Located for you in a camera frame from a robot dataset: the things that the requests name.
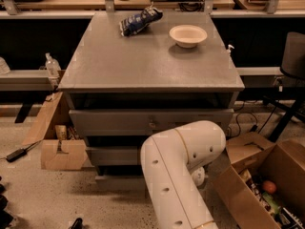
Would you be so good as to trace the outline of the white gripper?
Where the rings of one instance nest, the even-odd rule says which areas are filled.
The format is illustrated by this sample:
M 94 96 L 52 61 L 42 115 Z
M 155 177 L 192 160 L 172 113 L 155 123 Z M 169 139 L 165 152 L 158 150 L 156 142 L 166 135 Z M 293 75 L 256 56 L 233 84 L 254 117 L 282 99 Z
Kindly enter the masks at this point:
M 204 183 L 205 177 L 206 173 L 203 167 L 200 167 L 192 172 L 192 179 L 197 187 L 201 186 Z

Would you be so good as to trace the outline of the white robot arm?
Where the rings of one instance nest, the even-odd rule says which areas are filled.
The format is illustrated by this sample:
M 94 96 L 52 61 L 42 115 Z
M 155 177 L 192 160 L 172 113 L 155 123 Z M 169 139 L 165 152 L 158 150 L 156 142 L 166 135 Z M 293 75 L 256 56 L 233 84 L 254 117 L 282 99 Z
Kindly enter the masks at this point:
M 151 135 L 141 167 L 160 229 L 218 229 L 192 178 L 226 147 L 223 130 L 207 120 Z

